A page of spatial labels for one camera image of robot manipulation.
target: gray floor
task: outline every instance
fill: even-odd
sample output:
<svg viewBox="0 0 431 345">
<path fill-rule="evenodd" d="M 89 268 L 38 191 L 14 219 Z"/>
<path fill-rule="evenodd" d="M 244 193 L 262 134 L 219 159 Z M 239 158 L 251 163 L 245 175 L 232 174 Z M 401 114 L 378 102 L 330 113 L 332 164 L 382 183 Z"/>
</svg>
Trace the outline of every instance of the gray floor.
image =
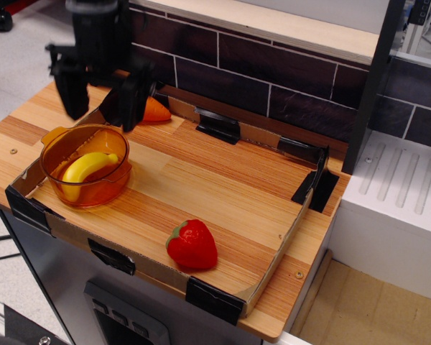
<svg viewBox="0 0 431 345">
<path fill-rule="evenodd" d="M 45 45 L 73 44 L 70 21 L 64 1 L 39 0 L 13 16 L 12 31 L 0 33 L 0 120 L 52 81 Z M 12 241 L 0 242 L 0 256 L 15 252 Z M 68 341 L 22 257 L 0 261 L 0 301 Z"/>
</svg>

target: floor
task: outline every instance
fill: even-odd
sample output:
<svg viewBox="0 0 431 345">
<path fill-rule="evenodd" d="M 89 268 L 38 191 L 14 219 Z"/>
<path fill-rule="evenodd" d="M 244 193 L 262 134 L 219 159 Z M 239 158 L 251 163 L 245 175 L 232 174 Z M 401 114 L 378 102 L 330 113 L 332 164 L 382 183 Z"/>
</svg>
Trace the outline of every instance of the floor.
<svg viewBox="0 0 431 345">
<path fill-rule="evenodd" d="M 0 33 L 0 120 L 52 81 L 45 45 L 73 44 L 70 14 L 61 0 L 39 0 L 13 16 Z M 8 234 L 0 219 L 0 236 Z M 0 256 L 18 252 L 0 242 Z M 68 341 L 22 257 L 0 260 L 0 301 Z"/>
<path fill-rule="evenodd" d="M 332 260 L 295 335 L 313 345 L 431 345 L 431 300 Z"/>
</svg>

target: cardboard floor panel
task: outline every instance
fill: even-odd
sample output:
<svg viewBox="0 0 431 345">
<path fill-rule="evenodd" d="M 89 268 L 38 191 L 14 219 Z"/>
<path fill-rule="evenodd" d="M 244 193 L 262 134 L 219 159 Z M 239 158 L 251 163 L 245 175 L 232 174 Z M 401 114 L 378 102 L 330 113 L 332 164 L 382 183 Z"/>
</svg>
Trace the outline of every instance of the cardboard floor panel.
<svg viewBox="0 0 431 345">
<path fill-rule="evenodd" d="M 431 345 L 431 300 L 332 260 L 298 336 L 313 345 Z"/>
</svg>

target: screw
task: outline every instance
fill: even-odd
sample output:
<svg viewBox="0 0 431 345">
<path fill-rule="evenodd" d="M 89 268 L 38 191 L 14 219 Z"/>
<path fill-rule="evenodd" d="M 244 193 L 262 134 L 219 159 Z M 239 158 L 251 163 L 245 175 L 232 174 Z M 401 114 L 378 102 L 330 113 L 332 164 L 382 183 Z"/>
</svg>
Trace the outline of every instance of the screw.
<svg viewBox="0 0 431 345">
<path fill-rule="evenodd" d="M 50 345 L 51 344 L 51 338 L 49 336 L 44 336 L 40 339 L 38 345 Z"/>
</svg>

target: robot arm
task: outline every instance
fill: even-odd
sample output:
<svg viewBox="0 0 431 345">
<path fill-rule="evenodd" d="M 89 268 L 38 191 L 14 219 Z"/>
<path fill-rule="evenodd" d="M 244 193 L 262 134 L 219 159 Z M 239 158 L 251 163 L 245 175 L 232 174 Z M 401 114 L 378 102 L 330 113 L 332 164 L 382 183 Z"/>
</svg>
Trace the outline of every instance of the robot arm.
<svg viewBox="0 0 431 345">
<path fill-rule="evenodd" d="M 106 120 L 131 131 L 143 119 L 155 83 L 153 64 L 131 52 L 128 0 L 67 0 L 65 6 L 72 13 L 75 46 L 46 47 L 65 110 L 79 119 L 88 111 L 87 85 L 108 86 L 108 103 L 115 107 L 104 114 Z"/>
</svg>

